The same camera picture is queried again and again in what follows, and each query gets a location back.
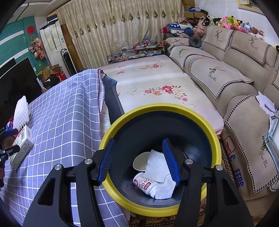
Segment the white paper cup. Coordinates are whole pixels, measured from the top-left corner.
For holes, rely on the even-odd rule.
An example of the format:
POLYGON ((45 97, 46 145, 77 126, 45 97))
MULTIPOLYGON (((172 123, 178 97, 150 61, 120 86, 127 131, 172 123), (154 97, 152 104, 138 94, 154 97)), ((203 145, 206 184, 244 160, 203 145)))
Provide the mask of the white paper cup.
POLYGON ((150 152, 143 152, 135 157, 132 167, 139 171, 139 172, 145 172, 146 171, 146 165, 149 159, 150 152))

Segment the white red labelled bottle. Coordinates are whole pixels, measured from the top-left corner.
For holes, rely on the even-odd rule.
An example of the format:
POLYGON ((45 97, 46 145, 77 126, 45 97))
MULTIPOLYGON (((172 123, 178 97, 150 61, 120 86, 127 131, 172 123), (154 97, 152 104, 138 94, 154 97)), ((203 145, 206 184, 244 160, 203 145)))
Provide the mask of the white red labelled bottle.
POLYGON ((132 182, 135 186, 137 186, 146 195, 149 195, 152 198, 155 197, 156 188, 158 186, 158 183, 156 181, 150 180, 148 178, 144 178, 143 172, 135 175, 132 182))

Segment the white paper towel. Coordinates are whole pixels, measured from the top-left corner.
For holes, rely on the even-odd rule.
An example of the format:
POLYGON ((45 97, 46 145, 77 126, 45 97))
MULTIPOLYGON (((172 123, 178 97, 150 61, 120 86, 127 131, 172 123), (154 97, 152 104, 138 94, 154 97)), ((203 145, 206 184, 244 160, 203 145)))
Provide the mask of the white paper towel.
POLYGON ((176 183, 172 180, 163 153, 151 150, 146 165, 146 171, 142 176, 158 183, 155 193, 156 200, 169 199, 172 197, 176 183))

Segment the yellow-rimmed black trash bin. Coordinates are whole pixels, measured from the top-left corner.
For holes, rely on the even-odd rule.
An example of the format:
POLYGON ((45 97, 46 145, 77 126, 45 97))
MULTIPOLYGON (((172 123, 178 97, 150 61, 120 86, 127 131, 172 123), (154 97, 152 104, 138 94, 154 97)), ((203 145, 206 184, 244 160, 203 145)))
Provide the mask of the yellow-rimmed black trash bin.
POLYGON ((106 131, 100 148, 115 140, 114 158, 103 187, 125 209, 139 215, 166 217, 175 215, 183 186, 175 188, 171 198, 156 200, 146 195, 132 180, 136 156, 151 150, 162 151, 164 139, 204 167, 221 163, 220 143, 211 125, 195 111, 180 105, 158 103, 137 107, 115 120, 106 131))

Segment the blue checkered tablecloth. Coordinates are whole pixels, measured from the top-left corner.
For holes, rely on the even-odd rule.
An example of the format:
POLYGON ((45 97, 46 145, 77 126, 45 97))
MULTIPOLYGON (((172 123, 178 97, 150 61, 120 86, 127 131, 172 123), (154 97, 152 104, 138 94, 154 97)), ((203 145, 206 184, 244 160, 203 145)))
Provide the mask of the blue checkered tablecloth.
POLYGON ((55 165, 75 166, 98 150, 110 127, 104 72, 82 71, 29 104, 34 145, 18 168, 5 163, 2 216, 22 226, 43 181, 55 165))

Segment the white barcode box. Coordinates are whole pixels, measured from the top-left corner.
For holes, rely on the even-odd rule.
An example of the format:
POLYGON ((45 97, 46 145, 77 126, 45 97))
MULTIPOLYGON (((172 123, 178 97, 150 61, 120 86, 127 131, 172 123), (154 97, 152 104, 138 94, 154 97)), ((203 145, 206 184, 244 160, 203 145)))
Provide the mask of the white barcode box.
POLYGON ((13 145, 18 145, 20 150, 12 155, 10 165, 13 168, 18 168, 25 156, 34 146, 32 130, 27 125, 20 131, 13 145))

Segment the white foam fruit net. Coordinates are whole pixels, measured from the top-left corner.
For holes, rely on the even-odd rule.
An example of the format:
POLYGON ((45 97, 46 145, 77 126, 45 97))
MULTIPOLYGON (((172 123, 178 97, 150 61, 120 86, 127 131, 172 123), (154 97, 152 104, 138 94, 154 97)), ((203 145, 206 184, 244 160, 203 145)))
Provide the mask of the white foam fruit net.
POLYGON ((22 98, 18 100, 15 108, 13 117, 13 129, 21 131, 24 126, 29 123, 30 114, 31 112, 29 111, 27 99, 25 96, 22 96, 22 98))

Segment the black tower fan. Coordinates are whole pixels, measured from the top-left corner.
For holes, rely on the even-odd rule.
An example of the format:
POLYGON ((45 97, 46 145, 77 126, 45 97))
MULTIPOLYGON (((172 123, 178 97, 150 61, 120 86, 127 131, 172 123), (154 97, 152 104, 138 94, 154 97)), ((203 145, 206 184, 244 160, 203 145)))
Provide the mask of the black tower fan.
POLYGON ((66 48, 62 48, 60 50, 60 53, 61 53, 62 59, 64 61, 64 64, 67 68, 67 71, 69 72, 69 75, 70 76, 75 75, 77 73, 77 71, 76 71, 75 66, 72 62, 72 59, 71 59, 71 56, 70 56, 68 50, 66 48))

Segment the floral white bed mat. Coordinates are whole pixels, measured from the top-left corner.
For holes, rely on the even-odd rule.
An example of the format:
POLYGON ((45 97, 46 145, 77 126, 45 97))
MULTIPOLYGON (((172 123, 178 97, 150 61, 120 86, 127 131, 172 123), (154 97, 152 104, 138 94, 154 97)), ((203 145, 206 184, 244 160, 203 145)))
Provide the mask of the floral white bed mat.
POLYGON ((219 135, 223 119, 198 85, 165 55, 102 66, 117 81, 116 94, 125 112, 142 105, 170 103, 200 114, 219 135))

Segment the large black television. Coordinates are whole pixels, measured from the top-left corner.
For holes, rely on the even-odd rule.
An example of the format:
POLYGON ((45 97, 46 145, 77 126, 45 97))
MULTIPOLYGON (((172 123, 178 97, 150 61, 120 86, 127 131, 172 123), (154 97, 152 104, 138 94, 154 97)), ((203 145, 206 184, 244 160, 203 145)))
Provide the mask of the large black television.
POLYGON ((42 94, 37 75, 28 58, 1 76, 1 127, 14 116, 16 104, 23 96, 31 103, 42 94))

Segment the hanging flower decoration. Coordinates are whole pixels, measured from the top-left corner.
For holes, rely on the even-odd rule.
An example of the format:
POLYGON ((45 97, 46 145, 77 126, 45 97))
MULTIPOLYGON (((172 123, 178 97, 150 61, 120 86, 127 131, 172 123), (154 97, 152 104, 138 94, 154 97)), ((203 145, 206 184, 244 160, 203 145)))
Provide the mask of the hanging flower decoration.
POLYGON ((28 49, 34 54, 35 58, 39 58, 41 60, 45 58, 45 50, 40 38, 31 37, 31 44, 28 49))

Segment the glass low table with clutter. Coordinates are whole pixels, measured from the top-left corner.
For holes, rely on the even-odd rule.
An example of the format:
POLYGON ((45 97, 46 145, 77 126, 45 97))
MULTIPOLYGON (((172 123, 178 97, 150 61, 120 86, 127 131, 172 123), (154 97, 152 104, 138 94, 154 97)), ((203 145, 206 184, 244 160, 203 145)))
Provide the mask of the glass low table with clutter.
POLYGON ((164 54, 164 46, 146 46, 107 56, 108 64, 164 54))

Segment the beige sofa with covers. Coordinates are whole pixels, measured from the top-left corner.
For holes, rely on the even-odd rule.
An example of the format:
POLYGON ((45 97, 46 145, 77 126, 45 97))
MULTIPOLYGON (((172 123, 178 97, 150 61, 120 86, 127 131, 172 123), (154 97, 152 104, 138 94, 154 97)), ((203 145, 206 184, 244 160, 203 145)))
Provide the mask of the beige sofa with covers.
POLYGON ((278 51, 262 39, 210 25, 201 48, 188 38, 165 40, 167 53, 203 90, 224 121, 221 133, 236 185, 245 200, 278 194, 278 170, 264 143, 270 117, 263 95, 278 108, 278 51))

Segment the beige embroidered curtain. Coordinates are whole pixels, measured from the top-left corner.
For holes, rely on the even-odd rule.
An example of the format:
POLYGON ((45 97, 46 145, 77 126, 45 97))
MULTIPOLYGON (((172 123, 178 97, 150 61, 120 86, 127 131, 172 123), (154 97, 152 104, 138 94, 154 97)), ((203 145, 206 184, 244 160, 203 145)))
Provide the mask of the beige embroidered curtain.
POLYGON ((107 56, 131 48, 148 37, 161 42, 160 31, 179 21, 181 1, 69 1, 56 10, 66 25, 82 66, 99 68, 107 56))

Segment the pile of plush toys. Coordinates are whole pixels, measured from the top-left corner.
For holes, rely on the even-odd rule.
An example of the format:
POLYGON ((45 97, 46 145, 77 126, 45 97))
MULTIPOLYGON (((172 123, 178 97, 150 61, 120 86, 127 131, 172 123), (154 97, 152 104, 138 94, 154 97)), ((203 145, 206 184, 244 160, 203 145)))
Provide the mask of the pile of plush toys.
POLYGON ((182 23, 169 23, 163 27, 160 32, 165 36, 172 34, 174 37, 190 38, 192 36, 203 37, 205 35, 205 28, 209 25, 217 27, 237 30, 254 37, 260 38, 264 41, 264 32, 252 27, 249 22, 243 22, 236 19, 234 16, 225 16, 223 18, 214 17, 210 15, 202 16, 199 18, 197 25, 193 26, 190 19, 182 18, 182 23))

